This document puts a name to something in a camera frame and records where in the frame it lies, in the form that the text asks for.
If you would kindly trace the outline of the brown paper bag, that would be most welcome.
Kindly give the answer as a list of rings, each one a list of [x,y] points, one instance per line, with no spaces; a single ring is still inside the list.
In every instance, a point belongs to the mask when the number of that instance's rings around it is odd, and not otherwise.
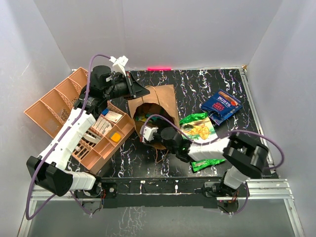
[[[165,117],[178,127],[179,115],[174,85],[146,86],[145,88],[150,91],[149,95],[128,101],[131,118],[133,119],[137,111],[150,112],[153,115]],[[134,120],[134,127],[139,138],[143,125],[144,122]]]

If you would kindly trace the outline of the green yellow chips bag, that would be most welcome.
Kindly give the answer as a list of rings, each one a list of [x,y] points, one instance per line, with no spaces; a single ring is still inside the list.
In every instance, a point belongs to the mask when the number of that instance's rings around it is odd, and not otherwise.
[[[181,119],[179,125],[182,132],[198,143],[205,143],[218,138],[207,113],[190,114]]]

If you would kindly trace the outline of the blue white snack packet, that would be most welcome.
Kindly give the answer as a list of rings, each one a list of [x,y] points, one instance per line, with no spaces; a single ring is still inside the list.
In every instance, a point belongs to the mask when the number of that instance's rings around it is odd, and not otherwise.
[[[233,116],[235,113],[237,113],[240,109],[233,109],[232,111],[226,113],[226,114],[220,114],[219,112],[211,111],[208,112],[208,117],[215,122],[216,125],[220,125],[227,119],[229,119],[231,116]]]

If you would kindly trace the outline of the dark blue snack bag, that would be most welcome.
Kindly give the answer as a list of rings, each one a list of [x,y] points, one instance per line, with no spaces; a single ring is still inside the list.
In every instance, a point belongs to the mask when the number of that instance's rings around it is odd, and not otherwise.
[[[201,107],[206,112],[219,112],[220,114],[226,114],[233,109],[241,109],[242,103],[223,90],[219,90],[213,96],[211,96]]]

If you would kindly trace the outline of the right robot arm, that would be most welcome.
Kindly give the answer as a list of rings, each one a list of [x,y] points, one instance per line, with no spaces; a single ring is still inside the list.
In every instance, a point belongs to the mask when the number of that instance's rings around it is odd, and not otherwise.
[[[227,138],[215,138],[193,142],[177,129],[158,129],[145,126],[141,141],[153,145],[159,143],[179,160],[191,163],[193,169],[228,161],[229,168],[218,183],[206,182],[202,193],[206,197],[235,197],[241,184],[248,179],[258,179],[266,166],[269,149],[255,139],[240,133]]]

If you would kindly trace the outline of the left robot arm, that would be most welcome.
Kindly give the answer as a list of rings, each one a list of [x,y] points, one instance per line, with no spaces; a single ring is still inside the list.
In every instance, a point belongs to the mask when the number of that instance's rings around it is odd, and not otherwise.
[[[118,133],[125,139],[131,125],[113,122],[104,134],[96,123],[110,100],[135,100],[149,94],[130,72],[114,72],[104,65],[79,68],[59,83],[26,111],[39,126],[49,120],[57,124],[51,143],[26,162],[30,188],[40,186],[59,197],[76,190],[91,197],[100,195],[102,185],[92,171],[119,148],[110,136]]]

